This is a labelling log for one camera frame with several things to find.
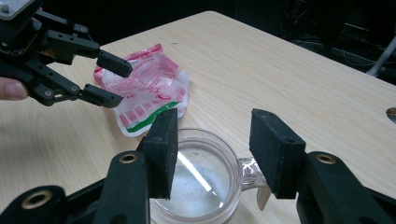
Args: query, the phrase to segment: glass handle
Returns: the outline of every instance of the glass handle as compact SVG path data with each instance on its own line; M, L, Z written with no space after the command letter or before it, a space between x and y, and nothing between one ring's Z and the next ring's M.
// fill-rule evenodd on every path
M257 189L257 205L263 210L272 193L265 176L253 157L238 160L242 169L242 191Z

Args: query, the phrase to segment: screw hole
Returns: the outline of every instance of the screw hole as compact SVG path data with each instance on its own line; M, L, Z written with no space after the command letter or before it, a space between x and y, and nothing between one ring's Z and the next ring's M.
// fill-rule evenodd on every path
M396 123L396 107L389 108L387 110L387 116L393 123Z
M318 154L316 158L318 161L326 164L335 164L335 158L325 154Z
M40 190L39 192L29 195L29 197L23 200L21 206L24 209L34 209L48 202L51 198L52 193L49 190Z
M122 163L131 163L137 160L137 155L135 154L126 154L121 156L120 162Z

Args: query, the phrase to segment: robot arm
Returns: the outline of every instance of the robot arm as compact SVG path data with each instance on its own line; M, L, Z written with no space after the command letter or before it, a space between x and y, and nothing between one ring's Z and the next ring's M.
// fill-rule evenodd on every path
M0 77L21 81L29 95L43 105L83 100L115 107L122 98L87 84L77 84L48 68L48 63L72 64L76 55L97 58L97 65L128 77L132 66L100 49L87 27L40 9L43 0L10 1L0 5Z

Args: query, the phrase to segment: white powder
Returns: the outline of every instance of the white powder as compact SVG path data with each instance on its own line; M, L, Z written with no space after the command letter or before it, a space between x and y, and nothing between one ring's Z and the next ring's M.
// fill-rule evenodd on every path
M222 207L230 187L230 175L215 154L198 148L179 151L171 200L156 200L180 217L201 217Z

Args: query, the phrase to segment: pink plastic bag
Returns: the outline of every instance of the pink plastic bag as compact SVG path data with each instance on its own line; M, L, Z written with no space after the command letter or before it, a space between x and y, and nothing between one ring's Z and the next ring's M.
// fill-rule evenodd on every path
M126 136L138 136L147 131L156 116L168 108L177 108L184 115L188 104L189 75L163 55L161 45L155 45L124 58L133 72L127 78L96 67L93 76L107 91L123 97L114 108L117 123Z

